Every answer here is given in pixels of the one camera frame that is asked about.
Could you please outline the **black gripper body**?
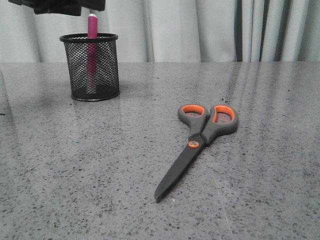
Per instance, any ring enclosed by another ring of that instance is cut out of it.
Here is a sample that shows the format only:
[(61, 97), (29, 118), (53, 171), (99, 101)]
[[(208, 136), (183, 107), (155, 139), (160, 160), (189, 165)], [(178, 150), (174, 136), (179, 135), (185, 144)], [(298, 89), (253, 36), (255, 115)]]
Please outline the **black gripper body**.
[(8, 0), (19, 6), (27, 6), (33, 9), (36, 15), (62, 14), (80, 16), (82, 8), (95, 11), (105, 10), (105, 0)]

